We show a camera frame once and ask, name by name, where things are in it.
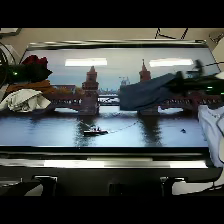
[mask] floor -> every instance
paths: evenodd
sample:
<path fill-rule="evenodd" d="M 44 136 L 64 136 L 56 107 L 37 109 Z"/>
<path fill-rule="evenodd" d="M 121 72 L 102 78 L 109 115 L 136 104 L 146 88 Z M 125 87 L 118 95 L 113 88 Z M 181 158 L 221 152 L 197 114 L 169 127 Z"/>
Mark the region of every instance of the floor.
<path fill-rule="evenodd" d="M 180 38 L 185 28 L 161 28 L 164 35 Z M 77 40 L 154 39 L 157 28 L 23 28 L 19 35 L 1 39 L 23 55 L 29 43 Z M 216 46 L 209 33 L 224 28 L 189 28 L 185 40 L 206 40 L 213 50 Z"/>

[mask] dark gray towel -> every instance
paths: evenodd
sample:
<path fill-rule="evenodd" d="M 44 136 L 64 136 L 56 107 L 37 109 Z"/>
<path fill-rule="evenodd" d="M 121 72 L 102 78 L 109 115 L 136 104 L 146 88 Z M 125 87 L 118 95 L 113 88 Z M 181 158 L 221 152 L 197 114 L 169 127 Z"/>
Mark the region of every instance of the dark gray towel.
<path fill-rule="evenodd" d="M 120 88 L 120 110 L 139 111 L 153 107 L 174 95 L 164 85 L 176 76 L 169 73 L 148 81 Z"/>

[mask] crumpled white cloth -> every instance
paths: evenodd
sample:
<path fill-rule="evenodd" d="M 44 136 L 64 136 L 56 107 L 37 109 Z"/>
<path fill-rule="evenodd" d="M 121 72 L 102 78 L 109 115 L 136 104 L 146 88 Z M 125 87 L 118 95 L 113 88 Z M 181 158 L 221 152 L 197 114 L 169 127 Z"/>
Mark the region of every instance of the crumpled white cloth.
<path fill-rule="evenodd" d="M 51 102 L 42 96 L 41 91 L 21 89 L 9 94 L 1 103 L 0 111 L 9 107 L 16 112 L 31 112 L 45 109 Z"/>
<path fill-rule="evenodd" d="M 220 154 L 223 154 L 224 148 L 220 148 L 220 142 L 224 133 L 224 106 L 215 110 L 211 110 L 207 105 L 198 107 L 199 123 L 206 136 L 210 157 L 216 167 L 224 167 L 224 161 Z"/>

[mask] brown object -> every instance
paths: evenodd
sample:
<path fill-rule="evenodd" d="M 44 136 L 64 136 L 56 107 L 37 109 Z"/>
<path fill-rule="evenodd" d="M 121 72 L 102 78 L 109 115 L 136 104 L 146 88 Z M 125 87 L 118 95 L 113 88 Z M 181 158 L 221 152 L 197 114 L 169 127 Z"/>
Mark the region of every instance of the brown object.
<path fill-rule="evenodd" d="M 16 84 L 10 85 L 6 92 L 12 93 L 21 89 L 33 89 L 36 91 L 41 91 L 43 94 L 56 93 L 57 90 L 50 85 L 49 80 L 44 80 L 42 82 L 28 83 L 28 84 Z"/>

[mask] tower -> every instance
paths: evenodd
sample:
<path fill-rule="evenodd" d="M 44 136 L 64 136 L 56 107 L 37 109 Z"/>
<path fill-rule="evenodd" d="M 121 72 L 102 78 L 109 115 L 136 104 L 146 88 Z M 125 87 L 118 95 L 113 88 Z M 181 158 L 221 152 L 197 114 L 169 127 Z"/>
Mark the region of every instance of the tower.
<path fill-rule="evenodd" d="M 94 66 L 90 68 L 90 71 L 86 74 L 86 81 L 82 83 L 82 89 L 85 91 L 85 97 L 81 102 L 80 114 L 83 115 L 95 115 L 99 112 L 98 105 L 98 86 L 96 81 L 97 72 Z"/>
<path fill-rule="evenodd" d="M 150 80 L 151 79 L 151 72 L 148 71 L 145 67 L 144 59 L 142 59 L 143 64 L 142 64 L 142 70 L 139 72 L 140 74 L 140 82 Z"/>

